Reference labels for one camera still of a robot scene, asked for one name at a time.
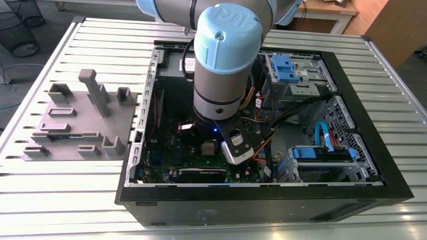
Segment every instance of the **light blue joint cap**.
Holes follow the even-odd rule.
[[[276,13],[277,13],[277,0],[268,0],[270,11],[272,11],[272,21],[276,19]]]
[[[297,10],[298,10],[298,7],[301,5],[302,0],[293,0],[293,1],[294,1],[294,3],[292,5],[292,7],[289,8],[288,12],[284,14],[282,18],[277,22],[274,22],[273,24],[286,26],[290,23],[294,15],[297,13]]]
[[[261,48],[262,26],[244,6],[221,3],[198,17],[193,51],[198,63],[212,73],[229,75],[244,70]]]
[[[154,0],[136,0],[136,5],[144,14],[162,21],[157,12]]]

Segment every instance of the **table leg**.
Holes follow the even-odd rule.
[[[340,15],[338,16],[338,20],[334,23],[334,26],[330,30],[330,34],[342,34],[352,17],[353,17],[352,15]]]
[[[65,10],[65,8],[64,8],[65,2],[64,1],[54,1],[54,5],[56,5],[57,11]]]

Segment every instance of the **motherboard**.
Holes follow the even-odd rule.
[[[168,120],[146,144],[138,177],[146,183],[258,183],[261,165],[245,161],[228,164],[220,148],[221,134],[213,127],[197,134],[193,119]],[[245,123],[250,131],[252,123]]]

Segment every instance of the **blue cable on floor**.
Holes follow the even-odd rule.
[[[12,106],[4,106],[4,107],[0,107],[0,110],[1,110],[1,109],[10,109],[10,108],[13,108],[13,107],[18,106],[20,104],[21,104],[21,103],[14,104],[14,105],[12,105]]]

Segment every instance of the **black cable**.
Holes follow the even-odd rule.
[[[13,83],[12,83],[12,81],[9,83],[6,83],[5,68],[2,67],[1,62],[0,62],[0,68],[1,68],[1,77],[2,77],[4,86],[6,88],[9,88],[9,87],[12,87]]]
[[[197,30],[196,29],[196,22],[194,22],[196,5],[197,5],[197,0],[190,0],[190,4],[189,4],[189,26],[190,26],[192,30]]]
[[[296,106],[293,106],[286,112],[284,112],[277,118],[276,120],[270,121],[269,124],[269,132],[265,135],[265,139],[268,137],[270,137],[270,134],[274,133],[274,130],[277,129],[280,122],[285,121],[288,118],[290,118],[292,116],[294,116],[296,114],[298,114],[298,112],[301,111],[301,109],[308,106],[309,104],[313,104],[314,102],[320,102],[320,101],[326,101],[329,100],[333,96],[338,95],[337,92],[330,92],[322,96],[314,96],[314,97],[309,97],[306,98],[304,101],[301,101]]]
[[[262,69],[262,72],[265,75],[265,82],[266,82],[268,90],[270,92],[270,119],[274,120],[276,119],[276,96],[274,96],[274,91],[273,91],[272,78],[268,74],[268,68],[266,68],[265,64],[262,64],[262,60],[261,60],[260,55],[256,56],[256,59],[260,63],[260,66],[261,66],[261,69]]]
[[[300,29],[300,27],[304,23],[305,17],[306,17],[306,3],[304,0],[301,1],[301,4],[302,4],[302,11],[301,11],[300,21],[298,21],[298,25],[297,25],[296,30]]]
[[[186,46],[184,48],[184,52],[181,53],[181,61],[180,61],[180,68],[181,68],[181,73],[184,74],[184,77],[186,79],[194,79],[194,73],[188,73],[185,70],[185,57],[186,57],[186,52],[189,50],[190,45],[193,44],[194,39],[190,39],[190,41],[186,43]]]

